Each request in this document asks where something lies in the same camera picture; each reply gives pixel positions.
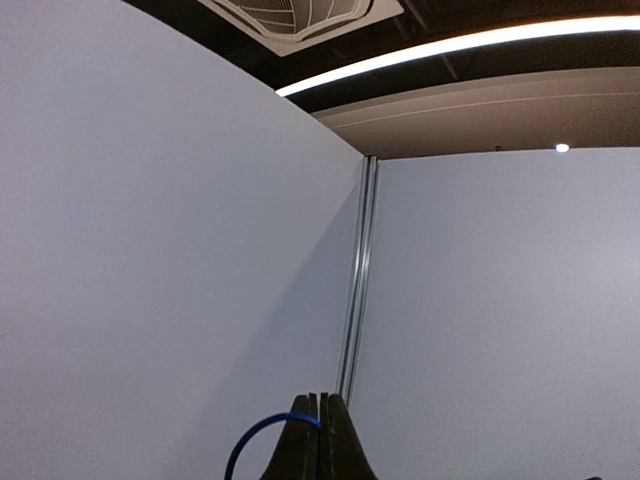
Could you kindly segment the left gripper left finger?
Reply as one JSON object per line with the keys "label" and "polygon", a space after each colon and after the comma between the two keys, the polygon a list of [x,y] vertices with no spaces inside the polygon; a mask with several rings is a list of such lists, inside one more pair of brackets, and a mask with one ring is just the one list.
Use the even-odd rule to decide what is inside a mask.
{"label": "left gripper left finger", "polygon": [[319,445],[319,430],[311,423],[286,420],[261,479],[319,479]]}

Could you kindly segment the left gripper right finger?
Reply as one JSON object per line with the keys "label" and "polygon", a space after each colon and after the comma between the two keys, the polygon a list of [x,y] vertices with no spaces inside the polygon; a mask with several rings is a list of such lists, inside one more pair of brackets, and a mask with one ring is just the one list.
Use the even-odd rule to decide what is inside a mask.
{"label": "left gripper right finger", "polygon": [[343,398],[322,393],[320,397],[320,479],[377,480],[356,433]]}

